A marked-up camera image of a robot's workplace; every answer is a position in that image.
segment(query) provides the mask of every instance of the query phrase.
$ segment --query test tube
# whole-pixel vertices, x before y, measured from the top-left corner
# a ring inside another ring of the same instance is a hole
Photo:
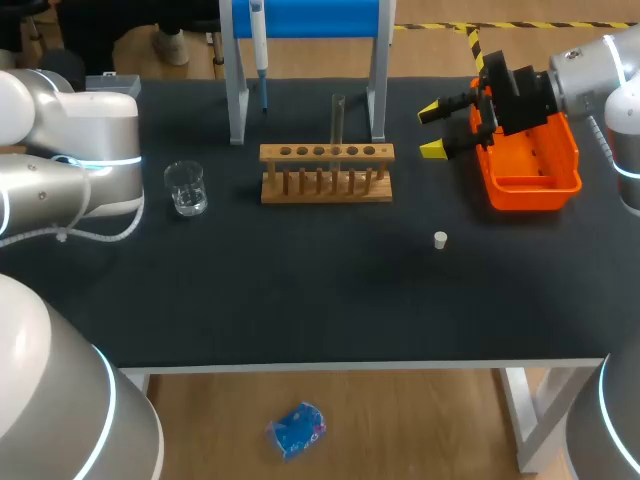
[[[331,97],[331,152],[339,151],[342,145],[342,131],[344,130],[344,104],[345,97],[335,93]],[[340,170],[340,162],[331,162],[329,169]]]

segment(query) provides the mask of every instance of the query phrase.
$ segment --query wooden floor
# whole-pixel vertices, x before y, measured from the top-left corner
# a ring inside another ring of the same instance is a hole
[[[639,14],[636,0],[398,0],[396,22],[637,21]],[[54,25],[42,28],[51,45],[59,44]],[[212,78],[203,36],[189,35],[191,62],[175,68],[157,61],[151,29],[132,31],[118,43],[119,72]],[[512,68],[532,63],[543,69],[550,54],[604,33],[487,30],[480,39],[484,52],[503,49]],[[365,77],[370,49],[369,40],[270,40],[269,76]],[[251,75],[250,42],[243,42],[242,51]],[[33,64],[33,55],[27,57]],[[396,32],[390,70],[392,76],[475,73],[466,38],[451,31]],[[538,379],[541,374],[528,373]],[[516,480],[521,476],[513,435],[496,379],[488,370],[155,377],[150,398],[164,425],[163,479]],[[284,464],[264,429],[300,401],[322,410],[328,431],[310,451]],[[539,478],[568,480],[563,458]]]

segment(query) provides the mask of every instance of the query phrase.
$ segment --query black table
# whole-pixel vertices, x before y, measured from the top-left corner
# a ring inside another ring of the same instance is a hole
[[[468,82],[391,80],[394,201],[343,206],[260,205],[258,149],[326,143],[336,92],[345,140],[367,142],[362,81],[271,81],[267,116],[251,96],[244,147],[228,146],[222,83],[144,82],[139,229],[115,245],[25,241],[0,250],[0,272],[119,367],[602,358],[640,318],[640,219],[586,124],[574,125],[584,188],[557,213],[493,211],[475,155],[421,159],[420,144],[467,122],[422,127],[416,112]],[[163,186],[185,159],[204,166],[210,202],[191,220]]]

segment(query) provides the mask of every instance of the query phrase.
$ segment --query orange basket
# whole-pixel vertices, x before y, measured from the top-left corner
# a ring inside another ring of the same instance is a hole
[[[471,86],[477,85],[474,79]],[[476,133],[482,119],[475,106],[470,122]],[[498,127],[493,140],[487,150],[477,146],[476,152],[489,200],[497,210],[560,210],[582,188],[578,147],[564,114],[509,136]]]

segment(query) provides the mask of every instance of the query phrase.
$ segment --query wooden test tube rack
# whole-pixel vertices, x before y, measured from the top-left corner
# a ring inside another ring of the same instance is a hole
[[[262,203],[364,203],[393,198],[389,163],[395,161],[390,143],[260,145]],[[318,163],[376,164],[376,168],[323,170]],[[293,169],[290,164],[311,164]]]

